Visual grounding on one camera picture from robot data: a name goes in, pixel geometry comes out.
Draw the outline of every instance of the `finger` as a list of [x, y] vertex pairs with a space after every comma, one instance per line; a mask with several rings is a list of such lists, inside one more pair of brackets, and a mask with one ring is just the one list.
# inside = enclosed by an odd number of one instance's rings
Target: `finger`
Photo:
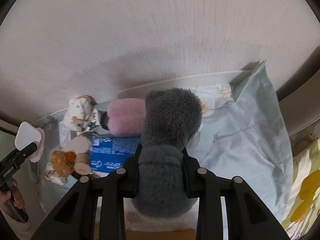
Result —
[[15, 187], [18, 186], [18, 182], [17, 182], [15, 179], [12, 179], [12, 183], [13, 183], [13, 185], [14, 185]]
[[16, 191], [13, 194], [13, 198], [16, 201], [22, 199], [22, 195], [21, 195], [20, 190], [18, 188], [16, 188]]
[[24, 207], [25, 203], [24, 203], [24, 200], [21, 199], [21, 200], [18, 200], [18, 201], [14, 201], [13, 202], [13, 205], [17, 208], [21, 208], [21, 207]]
[[18, 206], [18, 208], [19, 209], [24, 209], [24, 202], [20, 206]]
[[6, 191], [6, 192], [0, 193], [0, 201], [1, 201], [1, 203], [5, 203], [10, 198], [11, 198], [11, 192], [10, 191]]

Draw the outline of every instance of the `pillowcase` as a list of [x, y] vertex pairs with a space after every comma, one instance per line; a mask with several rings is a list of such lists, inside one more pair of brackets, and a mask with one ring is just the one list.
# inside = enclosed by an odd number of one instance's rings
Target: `pillowcase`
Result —
[[234, 102], [230, 84], [196, 86], [190, 89], [201, 100], [203, 117], [212, 115], [215, 109], [229, 102]]
[[291, 239], [305, 235], [320, 210], [320, 139], [293, 158], [293, 185], [282, 226]]

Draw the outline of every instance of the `wall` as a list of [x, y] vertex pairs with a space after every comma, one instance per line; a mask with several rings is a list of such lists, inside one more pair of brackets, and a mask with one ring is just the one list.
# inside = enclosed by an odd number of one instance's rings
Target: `wall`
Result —
[[0, 27], [0, 113], [34, 121], [75, 92], [251, 69], [277, 90], [320, 44], [304, 0], [17, 0]]

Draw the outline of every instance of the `human hand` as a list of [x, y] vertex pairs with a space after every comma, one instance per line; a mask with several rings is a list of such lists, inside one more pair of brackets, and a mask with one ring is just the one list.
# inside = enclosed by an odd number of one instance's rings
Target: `human hand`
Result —
[[[13, 205], [16, 206], [19, 209], [23, 209], [25, 203], [24, 203], [23, 197], [22, 197], [19, 189], [17, 188], [18, 183], [17, 183], [17, 181], [15, 179], [13, 179], [12, 182], [13, 182], [13, 185], [15, 186], [15, 189], [16, 189], [16, 191], [13, 194], [13, 198], [14, 198]], [[11, 209], [7, 205], [7, 200], [9, 200], [10, 198], [11, 198], [11, 192], [10, 191], [6, 191], [6, 192], [1, 192], [0, 193], [0, 205], [1, 205], [2, 209], [9, 216], [14, 218], [14, 215], [13, 215]]]

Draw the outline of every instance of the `stuffed animal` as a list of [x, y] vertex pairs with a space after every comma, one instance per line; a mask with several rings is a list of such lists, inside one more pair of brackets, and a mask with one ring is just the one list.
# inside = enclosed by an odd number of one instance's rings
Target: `stuffed animal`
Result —
[[69, 107], [63, 118], [63, 123], [71, 131], [82, 132], [90, 123], [91, 114], [91, 98], [89, 96], [74, 96], [69, 100]]
[[113, 100], [107, 109], [108, 129], [114, 136], [140, 136], [144, 126], [146, 105], [143, 99]]
[[62, 178], [67, 178], [73, 172], [76, 154], [74, 152], [59, 152], [52, 153], [51, 164], [55, 173]]
[[196, 202], [184, 191], [182, 150], [201, 125], [201, 102], [190, 90], [175, 88], [153, 91], [145, 103], [138, 193], [132, 203], [146, 216], [177, 217]]

